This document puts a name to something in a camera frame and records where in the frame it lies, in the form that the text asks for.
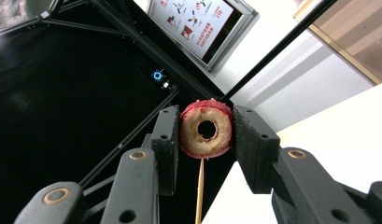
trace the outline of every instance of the poster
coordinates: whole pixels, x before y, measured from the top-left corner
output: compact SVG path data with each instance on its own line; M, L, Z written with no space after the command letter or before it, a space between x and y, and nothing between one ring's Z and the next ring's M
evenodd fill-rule
M233 12L223 0L152 0L149 16L203 58Z

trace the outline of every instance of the screw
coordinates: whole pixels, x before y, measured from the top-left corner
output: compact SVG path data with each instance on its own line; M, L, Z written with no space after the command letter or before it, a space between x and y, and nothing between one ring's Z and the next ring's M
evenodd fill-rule
M143 151L136 151L130 154L130 159L138 161L138 160L143 160L147 157L147 153Z
M289 155L293 157L294 159L304 159L306 158L306 154L304 154L300 150L291 150L289 151Z
M45 197L43 198L43 203L47 205L60 203L64 201L65 199L67 199L69 195L71 195L71 189L68 189L68 188L54 189L45 195Z

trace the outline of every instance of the wooden stick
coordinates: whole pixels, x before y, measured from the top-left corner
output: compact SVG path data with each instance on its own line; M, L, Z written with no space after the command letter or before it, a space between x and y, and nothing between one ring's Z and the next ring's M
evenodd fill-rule
M195 224L202 223L203 189L205 187L205 160L200 160L199 183L197 185L197 204Z

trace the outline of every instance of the wooden cabinet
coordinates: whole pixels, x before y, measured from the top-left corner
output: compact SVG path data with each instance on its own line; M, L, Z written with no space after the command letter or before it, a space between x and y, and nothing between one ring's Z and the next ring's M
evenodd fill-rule
M313 7L319 0L305 0ZM310 8L299 7L294 17ZM382 0L340 0L310 26L374 83L382 83Z

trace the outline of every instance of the glazed donut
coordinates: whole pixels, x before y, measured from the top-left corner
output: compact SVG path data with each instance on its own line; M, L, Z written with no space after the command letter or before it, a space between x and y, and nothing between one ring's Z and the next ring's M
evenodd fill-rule
M181 149L191 157L220 156L231 147L232 111L214 99L188 105L181 114L179 136Z

